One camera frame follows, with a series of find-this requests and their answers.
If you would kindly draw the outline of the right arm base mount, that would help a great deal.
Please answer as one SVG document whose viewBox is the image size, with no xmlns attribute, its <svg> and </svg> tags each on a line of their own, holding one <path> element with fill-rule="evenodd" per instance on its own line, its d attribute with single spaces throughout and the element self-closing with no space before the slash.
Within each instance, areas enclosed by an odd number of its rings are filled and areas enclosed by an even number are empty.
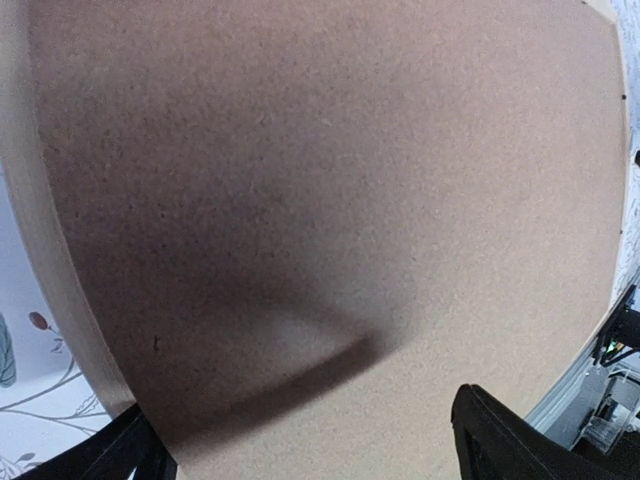
<svg viewBox="0 0 640 480">
<path fill-rule="evenodd" d="M 595 366 L 610 367 L 639 352 L 639 311 L 633 308 L 637 286 L 631 284 L 596 335 Z"/>
</svg>

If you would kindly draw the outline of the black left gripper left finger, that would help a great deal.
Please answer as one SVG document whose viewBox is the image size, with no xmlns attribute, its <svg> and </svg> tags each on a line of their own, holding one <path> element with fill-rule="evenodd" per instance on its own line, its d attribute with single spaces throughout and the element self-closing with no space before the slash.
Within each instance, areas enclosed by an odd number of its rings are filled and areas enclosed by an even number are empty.
<svg viewBox="0 0 640 480">
<path fill-rule="evenodd" d="M 175 480 L 177 463 L 136 404 L 89 439 L 20 476 L 27 480 Z"/>
</svg>

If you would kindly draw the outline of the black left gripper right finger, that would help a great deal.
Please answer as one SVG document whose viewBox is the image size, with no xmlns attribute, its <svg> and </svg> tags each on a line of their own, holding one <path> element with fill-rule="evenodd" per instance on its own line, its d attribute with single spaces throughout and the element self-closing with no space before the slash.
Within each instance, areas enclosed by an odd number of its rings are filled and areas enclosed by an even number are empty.
<svg viewBox="0 0 640 480">
<path fill-rule="evenodd" d="M 482 387 L 462 385 L 451 410 L 462 479 L 613 479 L 557 445 Z"/>
</svg>

